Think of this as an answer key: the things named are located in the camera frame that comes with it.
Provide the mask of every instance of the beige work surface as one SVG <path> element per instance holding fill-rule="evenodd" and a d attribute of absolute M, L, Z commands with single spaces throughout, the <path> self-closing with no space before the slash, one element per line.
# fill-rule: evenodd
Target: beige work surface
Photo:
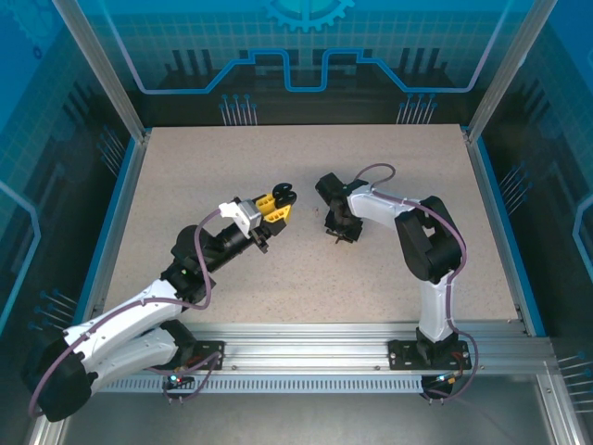
<path fill-rule="evenodd" d="M 142 291 L 167 268 L 177 234 L 235 196 L 293 184 L 290 223 L 262 254 L 249 248 L 212 275 L 207 311 L 182 320 L 216 323 L 414 321 L 418 281 L 397 234 L 364 223 L 355 244 L 325 233 L 327 207 L 315 191 L 328 172 L 348 183 L 374 162 L 396 166 L 384 188 L 440 197 L 468 246 L 455 287 L 458 319 L 516 318 L 511 293 L 458 125 L 157 128 L 153 130 L 107 296 L 106 309 Z M 385 169 L 365 173 L 373 181 Z M 231 220 L 207 226 L 212 234 Z"/>

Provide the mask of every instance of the white robotic arm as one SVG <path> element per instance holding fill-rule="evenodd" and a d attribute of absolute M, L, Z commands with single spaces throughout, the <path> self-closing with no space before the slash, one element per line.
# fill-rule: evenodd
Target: white robotic arm
<path fill-rule="evenodd" d="M 343 184 L 333 173 L 323 176 L 315 188 L 330 208 L 325 227 L 336 242 L 357 241 L 363 219 L 397 232 L 404 260 L 420 280 L 422 312 L 413 348 L 422 357 L 419 369 L 435 369 L 442 360 L 450 361 L 451 352 L 464 351 L 467 345 L 458 341 L 449 319 L 452 275 L 461 264 L 461 245 L 445 227 L 457 230 L 443 202 L 437 197 L 396 197 L 360 179 Z"/>
<path fill-rule="evenodd" d="M 382 191 L 381 193 L 383 195 L 390 195 L 385 191 Z M 420 202 L 418 199 L 395 198 L 401 201 Z M 362 185 L 354 190 L 347 197 L 347 203 L 353 216 L 375 221 L 393 231 L 397 231 L 396 220 L 399 215 L 403 212 L 414 210 L 411 205 L 402 204 L 394 200 L 387 200 L 374 195 L 372 193 L 372 187 L 368 184 Z M 420 282 L 422 310 L 418 327 L 430 341 L 435 343 L 437 341 L 443 341 L 453 332 L 447 322 L 447 305 L 445 297 L 447 279 L 448 275 L 451 273 L 452 272 L 443 276 L 436 284 L 433 284 L 430 281 Z"/>
<path fill-rule="evenodd" d="M 33 339 L 21 373 L 33 393 L 31 406 L 37 402 L 47 419 L 55 422 L 75 413 L 100 388 L 126 375 L 148 367 L 164 366 L 173 371 L 188 369 L 191 363 L 196 368 L 201 365 L 194 363 L 203 362 L 204 353 L 210 355 L 214 347 L 222 354 L 221 342 L 198 342 L 175 319 L 184 308 L 206 309 L 209 299 L 202 306 L 196 304 L 216 284 L 208 273 L 251 245 L 267 251 L 267 240 L 286 227 L 297 200 L 291 189 L 290 184 L 278 184 L 267 195 L 221 204 L 218 213 L 232 218 L 233 223 L 216 236 L 201 225 L 184 228 L 171 250 L 173 263 L 140 294 L 64 331 L 41 331 Z M 204 222 L 215 215 L 213 212 Z"/>

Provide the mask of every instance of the wire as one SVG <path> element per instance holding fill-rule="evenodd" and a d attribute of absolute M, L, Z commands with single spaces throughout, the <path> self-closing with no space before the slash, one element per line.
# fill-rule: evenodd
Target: wire
<path fill-rule="evenodd" d="M 204 227 L 204 225 L 206 225 L 206 223 L 208 221 L 210 221 L 212 218 L 214 218 L 215 216 L 219 215 L 220 213 L 221 213 L 221 211 L 219 209 L 216 209 L 216 210 L 212 211 L 206 218 L 204 218 L 204 220 L 202 220 L 202 222 L 200 224 L 197 225 L 196 234 L 194 235 L 194 241 L 196 243 L 197 261 L 200 264 L 202 275 L 204 277 L 204 283 L 205 283 L 205 286 L 206 286 L 206 296 L 205 296 L 204 304 L 201 305 L 201 306 L 198 306 L 198 305 L 192 304 L 192 303 L 190 303 L 188 301 L 180 301 L 178 299 L 165 299 L 165 298 L 162 298 L 162 297 L 151 297 L 151 298 L 145 298 L 143 300 L 133 301 L 131 303 L 125 304 L 125 305 L 123 305 L 123 306 L 115 309 L 113 312 L 110 312 L 104 318 L 102 318 L 101 320 L 99 320 L 98 322 L 96 322 L 86 332 L 82 333 L 81 336 L 79 338 L 77 338 L 70 346 L 68 346 L 57 357 L 57 359 L 55 359 L 54 362 L 47 368 L 47 370 L 42 375 L 41 379 L 39 380 L 39 383 L 37 384 L 37 387 L 35 387 L 35 390 L 34 390 L 32 396 L 31 396 L 31 400 L 29 402 L 29 409 L 28 409 L 28 412 L 29 412 L 29 416 L 30 417 L 39 417 L 39 416 L 41 416 L 41 415 L 44 414 L 43 411 L 36 411 L 37 401 L 39 400 L 39 395 L 41 394 L 41 391 L 44 389 L 45 385 L 47 384 L 47 381 L 52 376 L 52 374 L 56 371 L 57 367 L 62 362 L 64 362 L 64 360 L 66 360 L 66 358 L 76 348 L 78 348 L 84 341 L 86 341 L 89 338 L 91 338 L 91 335 L 94 334 L 99 329 L 99 327 L 101 327 L 102 325 L 104 325 L 108 321 L 114 319 L 118 315 L 120 315 L 120 314 L 122 314 L 122 313 L 124 313 L 124 312 L 126 312 L 126 311 L 128 311 L 128 310 L 130 310 L 132 308 L 135 308 L 137 306 L 145 306 L 146 304 L 152 304 L 152 303 L 169 303 L 169 304 L 174 304 L 174 305 L 177 305 L 177 306 L 183 306 L 183 307 L 185 307 L 187 309 L 195 309 L 197 311 L 203 311 L 204 309 L 206 309 L 209 306 L 210 299 L 211 299 L 211 296 L 212 296 L 212 284 L 210 283 L 210 279 L 209 279 L 209 276 L 208 276 L 208 269 L 206 268 L 206 261 L 204 260 L 204 254 L 202 253 L 202 248 L 200 246 L 199 233 L 202 231 L 202 228 Z M 204 382 L 206 382 L 208 380 L 210 374 L 211 374 L 211 371 L 210 371 L 210 373 L 207 374 L 207 377 L 204 379 Z"/>
<path fill-rule="evenodd" d="M 381 181 L 377 181 L 376 183 L 372 184 L 371 190 L 372 190 L 372 193 L 376 197 L 380 197 L 382 199 L 386 199 L 388 201 L 395 202 L 397 204 L 402 204 L 405 206 L 413 207 L 419 211 L 423 211 L 424 213 L 428 214 L 429 216 L 432 216 L 453 235 L 453 237 L 455 238 L 455 240 L 457 241 L 457 243 L 460 246 L 460 250 L 461 250 L 460 265 L 457 269 L 455 269 L 455 271 L 453 271 L 452 273 L 450 273 L 448 275 L 447 282 L 446 282 L 445 308 L 446 308 L 446 313 L 447 313 L 447 324 L 448 324 L 448 327 L 451 329 L 451 331 L 455 332 L 459 336 L 467 337 L 470 340 L 470 342 L 472 343 L 473 351 L 474 351 L 474 361 L 473 361 L 472 373 L 470 374 L 465 385 L 459 391 L 457 391 L 455 394 L 450 395 L 444 399 L 445 401 L 455 400 L 461 394 L 463 394 L 467 390 L 467 388 L 472 384 L 473 379 L 475 378 L 475 375 L 478 370 L 478 363 L 480 361 L 480 353 L 478 351 L 477 342 L 469 333 L 458 329 L 457 326 L 455 326 L 453 324 L 452 316 L 451 316 L 451 288 L 453 287 L 453 279 L 455 279 L 455 277 L 457 275 L 459 275 L 461 273 L 461 271 L 463 270 L 463 268 L 465 267 L 465 264 L 467 262 L 467 247 L 466 247 L 465 241 L 463 240 L 463 237 L 461 236 L 459 231 L 455 227 L 453 227 L 453 225 L 451 223 L 449 223 L 445 218 L 443 218 L 441 215 L 436 213 L 434 210 L 428 209 L 427 207 L 423 206 L 422 204 L 420 204 L 418 202 L 411 201 L 406 198 L 392 197 L 390 195 L 386 195 L 385 193 L 381 193 L 374 189 L 374 186 L 376 184 L 380 184 L 380 183 L 384 183 L 385 181 L 389 181 L 391 178 L 393 178 L 396 175 L 396 168 L 393 165 L 386 164 L 383 162 L 372 164 L 369 167 L 362 169 L 359 172 L 359 174 L 356 175 L 356 179 L 358 179 L 367 170 L 372 169 L 374 167 L 378 167 L 378 166 L 382 166 L 382 167 L 385 166 L 385 167 L 389 168 L 391 170 L 392 174 L 390 176 L 388 176 L 387 178 L 384 178 Z"/>
<path fill-rule="evenodd" d="M 391 174 L 389 176 L 387 176 L 386 178 L 380 179 L 379 181 L 375 181 L 374 183 L 372 183 L 371 188 L 375 188 L 375 186 L 377 184 L 386 183 L 387 181 L 391 181 L 396 176 L 396 168 L 393 165 L 387 164 L 385 162 L 377 162 L 376 164 L 371 164 L 370 166 L 362 169 L 359 172 L 359 174 L 356 175 L 354 180 L 356 181 L 357 179 L 359 179 L 362 176 L 363 173 L 367 172 L 370 169 L 374 169 L 377 167 L 387 167 L 389 170 L 391 170 Z"/>
<path fill-rule="evenodd" d="M 175 374 L 178 376 L 190 374 L 193 371 L 196 371 L 199 368 L 201 368 L 202 366 L 204 366 L 206 363 L 211 362 L 210 368 L 208 369 L 208 373 L 204 377 L 204 380 L 202 380 L 202 382 L 199 384 L 199 386 L 189 396 L 183 397 L 183 398 L 180 397 L 179 403 L 183 403 L 184 401 L 190 401 L 191 399 L 193 399 L 200 393 L 200 391 L 206 386 L 208 380 L 210 379 L 210 375 L 212 374 L 212 371 L 214 371 L 214 368 L 216 367 L 216 364 L 219 362 L 219 359 L 221 356 L 222 356 L 222 354 L 220 352 L 218 352 L 218 351 L 213 352 L 212 354 L 210 354 L 206 359 L 204 359 L 200 363 L 192 366 L 191 368 L 188 368 L 184 371 L 181 371 L 181 372 Z M 165 397 L 167 397 L 169 399 L 169 403 L 171 403 L 173 398 L 169 396 L 169 392 L 167 392 L 166 388 L 163 388 L 163 394 L 165 395 Z"/>

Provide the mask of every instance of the blue printed backdrop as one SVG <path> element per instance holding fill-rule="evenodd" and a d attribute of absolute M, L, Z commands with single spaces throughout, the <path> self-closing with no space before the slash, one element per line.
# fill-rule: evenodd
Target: blue printed backdrop
<path fill-rule="evenodd" d="M 129 135 L 48 0 L 0 0 L 0 64 L 0 431 L 22 443 L 23 355 L 71 321 L 51 299 L 80 296 Z"/>
<path fill-rule="evenodd" d="M 593 4 L 561 0 L 484 133 L 557 351 L 593 353 Z"/>
<path fill-rule="evenodd" d="M 470 119 L 532 2 L 478 3 L 82 7 L 147 125 L 253 124 L 232 119 L 232 94 L 257 101 L 259 123 L 425 123 Z"/>

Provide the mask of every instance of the purple cable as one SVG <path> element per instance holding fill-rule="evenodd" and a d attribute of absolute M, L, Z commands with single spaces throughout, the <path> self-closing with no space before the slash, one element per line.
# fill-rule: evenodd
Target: purple cable
<path fill-rule="evenodd" d="M 210 375 L 212 374 L 212 371 L 214 371 L 214 367 L 216 366 L 216 363 L 219 362 L 219 358 L 221 356 L 222 356 L 222 354 L 218 351 L 212 352 L 206 359 L 204 359 L 200 363 L 195 364 L 191 368 L 182 370 L 179 373 L 175 373 L 175 374 L 170 374 L 166 371 L 160 371 L 160 370 L 154 369 L 154 368 L 148 368 L 148 370 L 153 371 L 157 374 L 166 375 L 166 376 L 171 376 L 171 375 L 182 376 L 182 375 L 190 374 L 193 371 L 196 371 L 199 368 L 201 368 L 202 366 L 204 366 L 206 363 L 212 361 L 212 363 L 210 364 L 210 368 L 208 369 L 208 373 L 204 377 L 204 380 L 202 380 L 202 383 L 200 383 L 199 386 L 196 388 L 196 390 L 185 398 L 182 398 L 182 397 L 179 398 L 179 403 L 183 403 L 183 401 L 190 401 L 191 399 L 196 397 L 202 389 L 204 389 L 204 386 L 207 384 L 208 380 L 210 379 Z M 163 388 L 163 394 L 169 400 L 169 403 L 171 403 L 173 401 L 173 398 L 169 396 L 169 392 L 167 392 L 167 390 L 165 388 Z"/>
<path fill-rule="evenodd" d="M 212 211 L 206 218 L 197 225 L 196 231 L 194 232 L 194 242 L 196 243 L 196 254 L 197 262 L 200 264 L 200 270 L 204 276 L 204 285 L 206 286 L 206 297 L 204 298 L 204 304 L 202 306 L 196 306 L 194 309 L 206 309 L 210 305 L 210 298 L 212 297 L 212 283 L 208 276 L 208 269 L 206 267 L 206 261 L 204 261 L 204 253 L 202 253 L 202 246 L 200 246 L 200 233 L 208 221 L 221 214 L 220 209 Z"/>
<path fill-rule="evenodd" d="M 35 411 L 35 408 L 37 407 L 37 401 L 39 399 L 39 395 L 41 394 L 41 391 L 44 389 L 45 385 L 47 384 L 47 381 L 52 376 L 52 374 L 55 372 L 57 367 L 66 359 L 66 357 L 68 357 L 76 348 L 78 348 L 83 343 L 83 341 L 88 340 L 91 337 L 91 335 L 94 334 L 98 330 L 98 328 L 101 327 L 103 324 L 107 323 L 108 321 L 112 320 L 113 318 L 117 317 L 118 315 L 126 312 L 127 310 L 129 310 L 131 308 L 135 308 L 136 306 L 145 306 L 146 304 L 169 303 L 169 304 L 175 304 L 177 306 L 183 306 L 188 309 L 195 309 L 197 311 L 203 311 L 204 309 L 206 309 L 209 306 L 210 298 L 212 296 L 211 295 L 212 294 L 212 284 L 210 283 L 210 279 L 208 276 L 208 270 L 206 268 L 206 262 L 204 261 L 204 254 L 202 253 L 202 248 L 200 246 L 199 233 L 201 232 L 202 228 L 208 221 L 210 221 L 212 218 L 214 218 L 216 215 L 218 215 L 220 213 L 221 213 L 221 211 L 216 209 L 213 212 L 211 212 L 206 218 L 204 218 L 204 220 L 202 220 L 202 222 L 197 226 L 196 235 L 194 236 L 194 241 L 196 242 L 197 261 L 200 264 L 202 274 L 204 275 L 204 283 L 206 285 L 206 298 L 205 298 L 204 304 L 202 306 L 197 306 L 190 302 L 179 301 L 177 299 L 165 299 L 162 297 L 151 297 L 151 298 L 145 298 L 143 300 L 133 301 L 133 302 L 128 303 L 124 306 L 121 306 L 120 308 L 116 309 L 114 312 L 107 315 L 105 318 L 99 320 L 91 328 L 89 328 L 84 334 L 81 334 L 80 338 L 78 338 L 70 346 L 68 346 L 59 355 L 59 357 L 57 357 L 57 359 L 47 368 L 47 371 L 45 371 L 44 375 L 39 380 L 39 383 L 37 384 L 37 387 L 35 388 L 32 396 L 31 396 L 31 401 L 29 402 L 29 410 L 28 410 L 30 417 L 39 417 L 44 414 L 42 411 Z M 207 378 L 204 379 L 204 382 L 206 382 L 208 380 L 210 373 L 208 373 Z"/>
<path fill-rule="evenodd" d="M 387 167 L 388 169 L 391 170 L 391 174 L 389 176 L 387 176 L 386 178 L 380 179 L 379 181 L 375 181 L 374 183 L 372 183 L 371 188 L 375 188 L 375 186 L 377 184 L 386 183 L 387 181 L 391 181 L 396 176 L 396 168 L 393 165 L 387 164 L 385 162 L 377 162 L 376 164 L 372 164 L 369 167 L 365 167 L 364 169 L 362 169 L 359 172 L 359 174 L 356 175 L 354 180 L 356 181 L 357 179 L 359 179 L 362 176 L 363 173 L 367 172 L 370 169 L 374 169 L 376 167 Z"/>
<path fill-rule="evenodd" d="M 392 201 L 398 204 L 403 204 L 406 206 L 411 206 L 415 209 L 418 209 L 420 211 L 423 211 L 424 213 L 432 216 L 433 218 L 435 218 L 437 221 L 439 221 L 455 238 L 455 240 L 457 241 L 457 243 L 460 246 L 460 250 L 461 250 L 461 262 L 460 265 L 457 269 L 455 269 L 455 271 L 453 271 L 453 273 L 451 275 L 448 276 L 447 279 L 447 289 L 445 291 L 445 308 L 446 308 L 446 312 L 447 312 L 447 324 L 448 327 L 455 332 L 456 334 L 460 335 L 460 336 L 464 336 L 467 337 L 471 342 L 472 342 L 472 346 L 473 346 L 473 351 L 475 354 L 475 360 L 473 361 L 473 368 L 472 368 L 472 373 L 470 374 L 470 377 L 468 378 L 467 382 L 465 385 L 463 385 L 463 387 L 457 391 L 455 394 L 450 395 L 448 397 L 446 397 L 445 399 L 443 399 L 444 401 L 452 401 L 457 399 L 461 394 L 463 394 L 467 388 L 471 385 L 471 383 L 473 382 L 473 379 L 475 378 L 475 374 L 477 373 L 478 370 L 478 363 L 479 363 L 479 359 L 480 359 L 480 354 L 478 352 L 478 345 L 475 341 L 475 339 L 468 334 L 467 332 L 463 332 L 460 329 L 458 329 L 452 322 L 451 320 L 451 287 L 452 287 L 452 283 L 453 283 L 453 279 L 460 274 L 460 272 L 463 270 L 463 268 L 465 267 L 465 263 L 467 262 L 467 248 L 465 245 L 465 241 L 463 241 L 463 237 L 461 236 L 461 234 L 457 231 L 457 229 L 455 229 L 455 227 L 453 227 L 453 225 L 451 225 L 445 218 L 443 218 L 441 215 L 439 215 L 438 213 L 436 213 L 435 211 L 426 208 L 425 206 L 423 206 L 422 204 L 419 204 L 415 201 L 409 201 L 407 199 L 402 199 L 399 197 L 392 197 L 390 195 L 386 195 L 384 193 L 381 193 L 377 190 L 374 190 L 374 186 L 376 184 L 380 184 L 380 183 L 384 183 L 385 181 L 389 181 L 391 178 L 393 178 L 396 175 L 396 168 L 393 165 L 390 164 L 386 164 L 383 162 L 378 162 L 376 164 L 370 165 L 369 167 L 366 167 L 364 169 L 362 169 L 359 174 L 356 175 L 356 179 L 359 179 L 360 176 L 365 173 L 366 171 L 373 169 L 375 167 L 387 167 L 389 169 L 391 169 L 392 174 L 390 176 L 388 176 L 387 178 L 382 179 L 381 181 L 377 181 L 376 183 L 373 183 L 371 185 L 371 190 L 372 193 L 376 196 L 376 197 L 380 197 L 382 199 L 386 199 L 388 201 Z"/>

